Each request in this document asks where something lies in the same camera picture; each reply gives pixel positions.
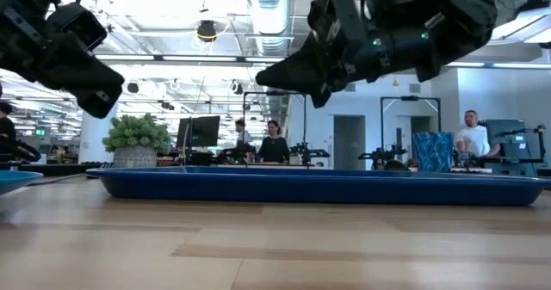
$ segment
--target green plant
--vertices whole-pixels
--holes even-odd
[[[102,140],[105,151],[115,152],[117,148],[133,147],[136,145],[151,147],[155,151],[167,154],[170,140],[166,125],[156,125],[150,114],[143,118],[136,118],[127,114],[119,118],[111,119],[113,128],[109,136]]]

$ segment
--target blue bin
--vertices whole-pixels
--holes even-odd
[[[0,195],[25,187],[43,176],[41,173],[0,170]]]
[[[451,172],[454,134],[424,132],[413,134],[418,170],[432,173]]]

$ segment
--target woman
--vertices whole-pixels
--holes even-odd
[[[286,163],[289,160],[287,141],[281,136],[282,129],[275,120],[268,121],[268,137],[262,141],[258,155],[262,162]]]

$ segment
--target fluorescent light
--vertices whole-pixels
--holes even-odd
[[[542,15],[530,17],[530,18],[517,18],[511,22],[507,22],[504,25],[493,29],[492,40],[505,40],[510,35],[519,32],[523,28],[528,27],[531,23],[536,22],[542,18]]]
[[[447,66],[450,67],[482,67],[484,63],[481,62],[452,62]]]
[[[34,130],[35,128],[34,126],[15,126],[16,130]]]
[[[205,56],[163,56],[165,61],[187,62],[235,62],[235,57],[205,57]]]
[[[544,15],[551,15],[550,7],[521,11],[518,13],[517,18],[533,18],[535,16],[544,16]]]
[[[59,124],[60,122],[59,121],[56,121],[56,120],[42,120],[40,119],[40,121],[44,122],[44,123],[55,123],[55,124]]]
[[[551,70],[551,64],[537,63],[494,63],[492,66],[495,68]]]
[[[245,58],[246,62],[251,63],[277,63],[283,61],[284,58],[271,58],[271,57],[251,57]]]
[[[139,54],[97,54],[97,59],[106,61],[132,60],[132,61],[153,61],[155,58],[151,55]]]
[[[551,41],[551,28],[525,40],[526,43],[548,43]]]

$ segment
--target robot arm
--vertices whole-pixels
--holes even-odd
[[[414,68],[420,82],[484,46],[493,0],[314,0],[303,47],[261,71],[257,83],[309,94],[315,108],[348,83]]]
[[[78,3],[0,0],[0,68],[72,93],[83,110],[105,117],[124,78],[90,52],[107,33]],[[314,0],[304,46],[257,75],[257,83],[309,94],[316,108],[351,82],[369,83],[409,68],[419,81],[489,40],[493,0]],[[46,19],[49,6],[56,11]]]
[[[60,2],[0,0],[0,68],[49,89],[68,91],[83,110],[104,118],[124,83],[90,53],[107,32],[78,3]],[[46,19],[51,4],[56,11]]]

